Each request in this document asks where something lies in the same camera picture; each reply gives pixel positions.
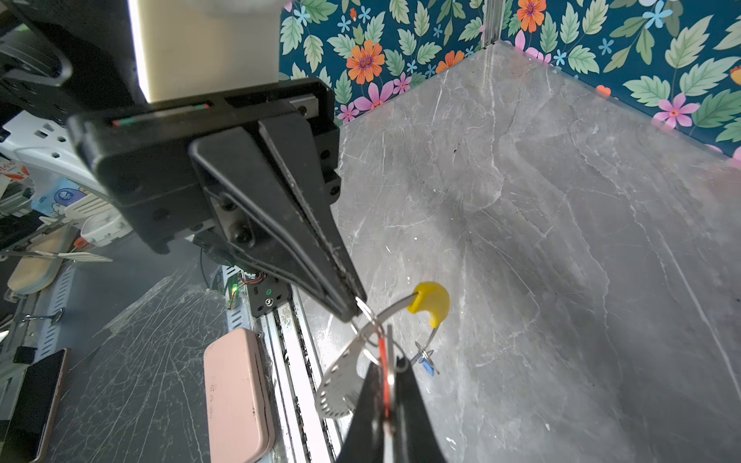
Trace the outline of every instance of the floral wallpaper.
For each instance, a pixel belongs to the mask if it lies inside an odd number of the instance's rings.
[[[506,0],[502,38],[741,159],[740,0]]]
[[[480,49],[484,12],[483,0],[289,1],[280,78],[319,77],[347,124]]]

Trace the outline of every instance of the yellow plastic cap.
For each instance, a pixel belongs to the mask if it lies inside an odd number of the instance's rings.
[[[430,313],[430,326],[432,328],[440,326],[451,310],[451,297],[447,290],[440,283],[423,282],[414,288],[414,292],[417,297],[409,306],[409,312],[426,310]]]

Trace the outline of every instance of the pink pencil case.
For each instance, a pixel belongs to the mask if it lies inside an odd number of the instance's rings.
[[[252,463],[275,443],[267,379],[253,331],[238,328],[203,355],[211,463]]]

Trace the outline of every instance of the gray marble tabletop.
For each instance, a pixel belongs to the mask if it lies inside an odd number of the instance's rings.
[[[450,463],[738,461],[741,164],[505,44],[347,125],[340,162],[371,307],[451,294],[416,369]],[[326,367],[352,332],[305,301]]]

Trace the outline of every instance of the orange flower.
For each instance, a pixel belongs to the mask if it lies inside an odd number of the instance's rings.
[[[545,0],[519,0],[517,4],[517,19],[522,21],[520,27],[530,33],[535,32],[545,19]]]
[[[738,85],[741,85],[741,66],[731,69],[731,79]]]
[[[609,87],[605,87],[604,85],[597,85],[597,92],[601,93],[604,96],[612,95],[612,90],[610,90]]]
[[[351,51],[352,56],[348,58],[350,80],[358,79],[358,84],[363,85],[372,81],[374,76],[380,76],[381,65],[386,62],[386,56],[381,54],[381,50],[381,45],[374,44],[372,40],[366,40],[363,48],[355,46]]]
[[[437,65],[437,73],[440,74],[442,71],[450,69],[461,61],[463,61],[463,52],[459,51],[458,53],[456,53],[454,51],[451,51],[450,53],[445,55],[445,62],[441,61]]]

